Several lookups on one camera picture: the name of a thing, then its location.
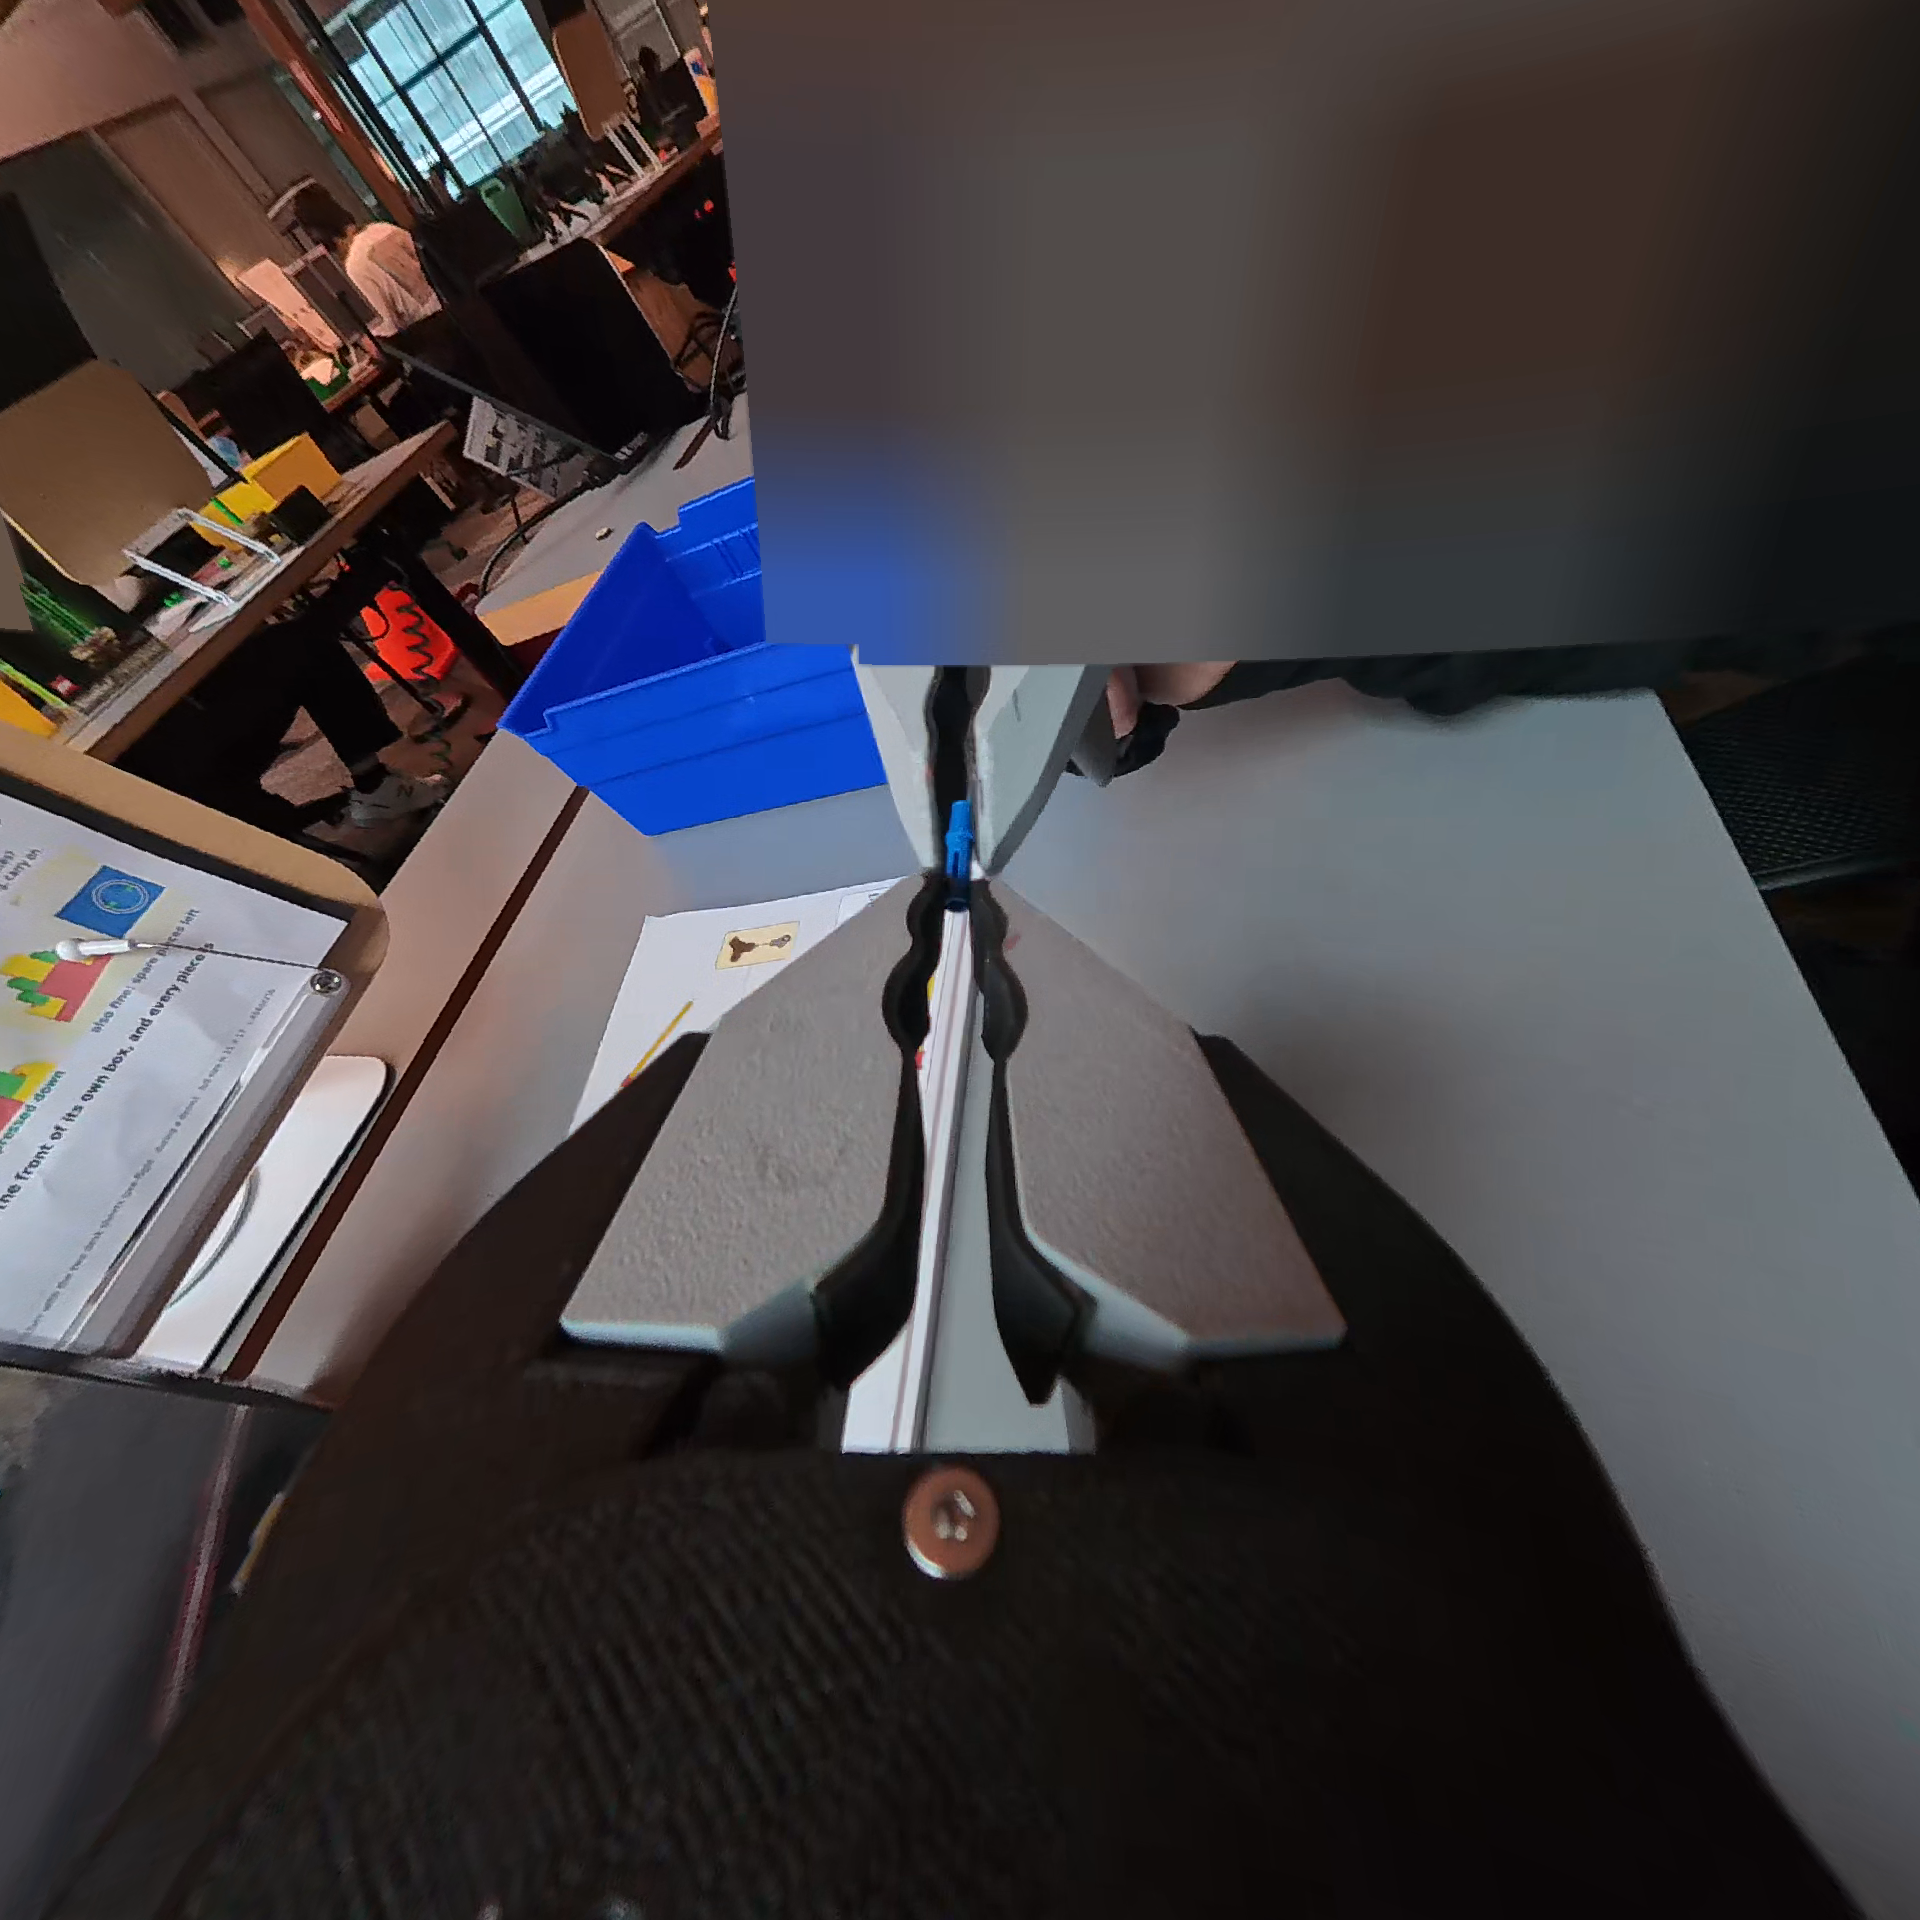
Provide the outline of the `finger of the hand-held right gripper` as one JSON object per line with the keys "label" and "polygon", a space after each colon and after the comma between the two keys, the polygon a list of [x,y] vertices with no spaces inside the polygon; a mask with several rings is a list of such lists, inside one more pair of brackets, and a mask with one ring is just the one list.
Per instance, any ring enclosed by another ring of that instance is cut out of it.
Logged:
{"label": "finger of the hand-held right gripper", "polygon": [[902,828],[928,872],[946,872],[946,826],[964,803],[964,668],[856,662]]}
{"label": "finger of the hand-held right gripper", "polygon": [[998,874],[1075,769],[1095,788],[1114,781],[1109,666],[991,666],[983,672],[966,742],[972,849]]}

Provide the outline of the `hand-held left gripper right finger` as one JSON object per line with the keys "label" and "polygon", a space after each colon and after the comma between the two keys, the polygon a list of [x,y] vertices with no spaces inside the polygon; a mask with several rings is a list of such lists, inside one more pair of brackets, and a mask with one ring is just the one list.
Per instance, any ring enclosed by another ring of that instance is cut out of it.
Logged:
{"label": "hand-held left gripper right finger", "polygon": [[990,1297],[1023,1394],[1341,1344],[1201,1038],[1011,889],[978,877],[971,925]]}

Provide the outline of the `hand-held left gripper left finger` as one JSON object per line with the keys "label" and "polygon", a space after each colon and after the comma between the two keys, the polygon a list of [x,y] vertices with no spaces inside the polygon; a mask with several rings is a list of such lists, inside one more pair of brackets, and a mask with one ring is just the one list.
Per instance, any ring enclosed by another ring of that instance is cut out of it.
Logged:
{"label": "hand-held left gripper left finger", "polygon": [[946,877],[894,880],[720,1015],[560,1309],[596,1349],[847,1391],[922,1265],[928,987]]}

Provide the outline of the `person's right hand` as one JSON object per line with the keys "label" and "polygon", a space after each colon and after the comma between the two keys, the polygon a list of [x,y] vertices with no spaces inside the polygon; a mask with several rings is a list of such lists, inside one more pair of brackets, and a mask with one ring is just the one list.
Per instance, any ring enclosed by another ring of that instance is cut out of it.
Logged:
{"label": "person's right hand", "polygon": [[1125,662],[1106,676],[1114,734],[1137,731],[1142,708],[1190,708],[1232,676],[1232,658],[1216,662]]}

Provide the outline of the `white instruction booklet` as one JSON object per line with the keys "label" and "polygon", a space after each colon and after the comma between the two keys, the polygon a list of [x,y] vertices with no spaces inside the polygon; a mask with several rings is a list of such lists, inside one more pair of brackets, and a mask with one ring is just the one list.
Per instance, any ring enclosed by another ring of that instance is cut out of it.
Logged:
{"label": "white instruction booklet", "polygon": [[[611,1001],[573,1127],[672,1040],[707,1036],[758,987],[850,920],[880,920],[918,877],[857,880],[739,909],[651,918]],[[1072,1388],[1033,1404],[1001,1352],[986,1229],[990,1061],[978,1040],[971,934],[943,937],[922,1047],[928,1205],[906,1326],[847,1398],[850,1454],[1089,1454],[1089,1413]]]}

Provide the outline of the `blue plastic bin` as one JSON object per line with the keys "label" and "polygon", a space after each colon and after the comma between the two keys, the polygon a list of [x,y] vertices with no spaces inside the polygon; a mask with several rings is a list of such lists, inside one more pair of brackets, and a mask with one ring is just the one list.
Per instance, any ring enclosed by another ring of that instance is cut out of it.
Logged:
{"label": "blue plastic bin", "polygon": [[766,641],[751,480],[634,530],[498,731],[646,837],[886,781],[850,654]]}

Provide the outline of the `silver stand base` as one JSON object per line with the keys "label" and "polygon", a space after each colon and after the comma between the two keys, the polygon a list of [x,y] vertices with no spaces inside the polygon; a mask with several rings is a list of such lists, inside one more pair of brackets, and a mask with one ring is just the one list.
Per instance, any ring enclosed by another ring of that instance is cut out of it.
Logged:
{"label": "silver stand base", "polygon": [[221,1217],[198,1242],[177,1292],[135,1357],[165,1371],[217,1371],[276,1282],[395,1070],[371,1056],[327,1056],[264,1143]]}

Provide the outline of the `black monitor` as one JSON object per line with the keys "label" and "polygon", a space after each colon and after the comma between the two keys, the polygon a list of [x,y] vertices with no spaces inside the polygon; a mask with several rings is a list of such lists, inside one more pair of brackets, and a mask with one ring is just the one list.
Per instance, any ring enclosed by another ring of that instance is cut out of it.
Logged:
{"label": "black monitor", "polygon": [[478,295],[541,396],[541,420],[604,456],[638,455],[707,414],[611,256],[572,238]]}

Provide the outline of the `wooden work table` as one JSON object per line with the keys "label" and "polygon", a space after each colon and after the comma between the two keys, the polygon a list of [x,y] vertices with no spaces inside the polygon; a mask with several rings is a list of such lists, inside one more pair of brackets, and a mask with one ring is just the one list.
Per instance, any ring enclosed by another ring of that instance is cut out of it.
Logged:
{"label": "wooden work table", "polygon": [[449,441],[453,430],[441,420],[393,449],[349,466],[336,491],[327,492],[327,523],[313,540],[279,555],[276,568],[249,589],[236,611],[217,615],[204,630],[182,634],[178,642],[153,641],[141,647],[130,668],[109,689],[91,693],[73,718],[57,720],[49,745],[117,760],[232,654],[244,650],[276,611],[283,611],[299,592],[313,589],[315,578],[339,563],[370,564],[397,580],[422,615],[443,630],[473,672],[509,701],[525,683],[525,666],[456,594],[443,589],[422,551],[387,524],[395,500],[424,480],[424,470],[449,448]]}

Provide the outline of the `yellow plastic bin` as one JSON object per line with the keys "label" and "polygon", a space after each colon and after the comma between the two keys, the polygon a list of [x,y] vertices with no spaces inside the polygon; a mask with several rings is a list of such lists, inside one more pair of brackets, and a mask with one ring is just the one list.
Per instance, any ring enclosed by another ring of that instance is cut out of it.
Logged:
{"label": "yellow plastic bin", "polygon": [[343,472],[310,433],[296,433],[275,449],[244,460],[238,480],[204,502],[204,516],[217,524],[238,530],[252,519],[276,512],[293,492],[327,500],[343,482]]}

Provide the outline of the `brown cardboard sheet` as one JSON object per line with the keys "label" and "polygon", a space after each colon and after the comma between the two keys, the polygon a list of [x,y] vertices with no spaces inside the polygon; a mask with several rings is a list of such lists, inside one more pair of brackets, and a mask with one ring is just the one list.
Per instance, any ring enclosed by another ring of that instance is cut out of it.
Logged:
{"label": "brown cardboard sheet", "polygon": [[141,535],[215,491],[172,414],[105,360],[4,409],[4,516],[78,583],[111,589]]}

